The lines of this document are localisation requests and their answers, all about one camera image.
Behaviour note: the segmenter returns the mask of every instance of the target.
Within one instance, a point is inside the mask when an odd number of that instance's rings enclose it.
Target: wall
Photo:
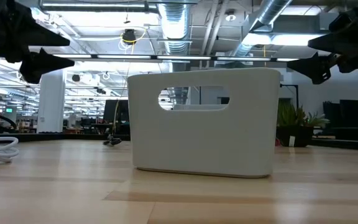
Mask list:
[[[324,101],[358,100],[358,70],[346,74],[333,67],[331,78],[320,85],[313,85],[309,78],[297,72],[291,76],[292,82],[299,85],[300,104],[307,112],[323,113]]]
[[[282,84],[292,84],[292,75],[287,73],[286,68],[274,68],[283,75]],[[292,102],[295,104],[296,91],[293,87],[281,87],[279,90],[280,98],[292,98]],[[215,105],[219,104],[218,98],[229,97],[229,92],[221,86],[203,86],[201,87],[201,102],[204,105]],[[200,103],[200,93],[198,87],[189,88],[187,104],[197,105]]]
[[[313,85],[311,80],[297,72],[288,72],[286,68],[275,68],[283,75],[282,84],[299,85],[300,106],[306,112],[323,113],[323,102],[339,100],[358,100],[358,70],[352,73],[340,73],[338,67],[331,69],[331,78],[320,85]],[[190,88],[189,104],[198,104],[199,93],[195,88]],[[223,87],[205,86],[201,89],[202,104],[217,104],[218,97],[229,96]],[[295,104],[295,89],[293,87],[281,87],[281,98],[292,98]]]

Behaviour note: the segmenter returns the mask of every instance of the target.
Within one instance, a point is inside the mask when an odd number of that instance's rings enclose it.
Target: plant pot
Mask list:
[[[290,136],[295,137],[293,147],[307,146],[313,136],[313,127],[306,126],[282,126],[277,127],[276,138],[281,141],[283,146],[289,146]]]

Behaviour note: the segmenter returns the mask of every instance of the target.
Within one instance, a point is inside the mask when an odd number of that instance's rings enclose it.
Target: black cable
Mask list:
[[[291,93],[292,93],[292,95],[295,95],[295,93],[294,92],[292,92],[292,90],[290,89],[290,87],[288,87],[288,86],[285,86],[288,90],[290,90],[291,91]]]
[[[310,7],[308,8],[308,10],[306,10],[305,13],[303,13],[303,15],[306,15],[306,13],[307,13],[310,9],[312,9],[313,7],[318,7],[318,8],[321,10],[321,12],[323,12],[323,9],[322,9],[320,6],[312,5],[312,6],[310,6]]]

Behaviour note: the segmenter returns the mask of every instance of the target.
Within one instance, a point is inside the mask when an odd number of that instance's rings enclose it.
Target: computer monitor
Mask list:
[[[340,100],[345,127],[358,127],[358,100]]]
[[[118,100],[106,100],[104,106],[103,119],[105,121],[114,121],[114,112],[116,110]],[[120,121],[129,121],[128,100],[119,100],[117,108],[117,119]]]

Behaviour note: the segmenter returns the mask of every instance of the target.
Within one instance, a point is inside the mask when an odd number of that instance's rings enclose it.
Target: handle cutout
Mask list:
[[[229,99],[223,86],[179,86],[161,90],[158,104],[164,110],[221,110]]]

